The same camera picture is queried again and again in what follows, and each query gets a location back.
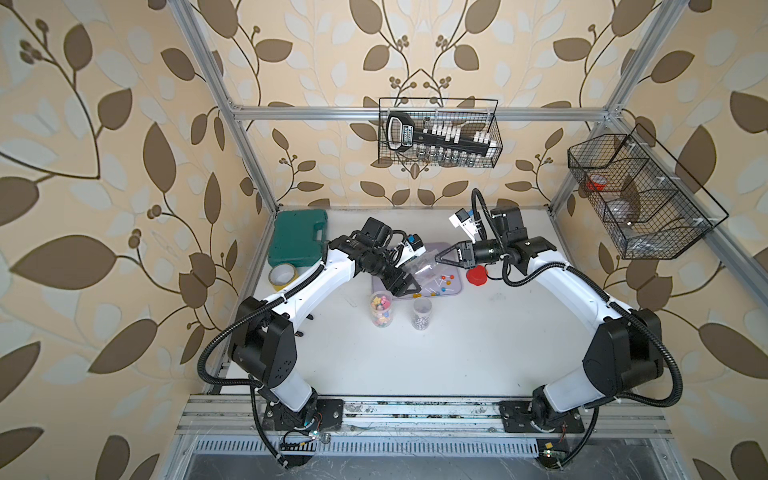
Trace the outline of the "red jar lid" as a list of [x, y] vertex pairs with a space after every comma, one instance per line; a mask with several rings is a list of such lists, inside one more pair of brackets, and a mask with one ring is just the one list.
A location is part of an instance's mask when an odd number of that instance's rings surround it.
[[479, 265], [466, 272], [467, 281], [474, 286], [482, 286], [489, 280], [485, 266]]

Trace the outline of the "clear candy jar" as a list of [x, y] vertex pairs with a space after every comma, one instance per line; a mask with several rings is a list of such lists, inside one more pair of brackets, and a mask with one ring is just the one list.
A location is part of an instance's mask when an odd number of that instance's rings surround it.
[[438, 253], [438, 250], [429, 250], [403, 265], [403, 268], [413, 276], [422, 290], [433, 286], [443, 276], [447, 276], [450, 273], [449, 265], [435, 260]]

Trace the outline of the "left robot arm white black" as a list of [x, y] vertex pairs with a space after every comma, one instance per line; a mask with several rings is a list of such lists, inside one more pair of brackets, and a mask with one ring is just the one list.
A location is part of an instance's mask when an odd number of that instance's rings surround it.
[[[394, 253], [384, 239], [362, 231], [328, 242], [320, 260], [288, 287], [264, 300], [249, 298], [241, 303], [235, 322], [201, 352], [199, 378], [213, 386], [252, 387], [295, 415], [311, 416], [317, 394], [295, 371], [296, 331], [331, 293], [360, 273], [380, 279], [395, 297], [419, 292], [421, 287], [403, 265], [424, 252], [417, 234], [404, 234]], [[229, 359], [246, 373], [244, 378], [221, 378], [207, 371], [209, 356], [224, 341], [229, 342]]]

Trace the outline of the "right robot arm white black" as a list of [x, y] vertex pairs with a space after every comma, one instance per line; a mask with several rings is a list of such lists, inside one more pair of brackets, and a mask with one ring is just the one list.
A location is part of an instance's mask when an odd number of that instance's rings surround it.
[[523, 419], [537, 430], [550, 432], [582, 407], [595, 410], [617, 399], [656, 408], [669, 408], [681, 400], [682, 372], [662, 341], [658, 316], [608, 294], [548, 240], [462, 241], [439, 252], [435, 260], [465, 270], [501, 262], [501, 279], [507, 286], [538, 282], [591, 333], [580, 366], [533, 392]]

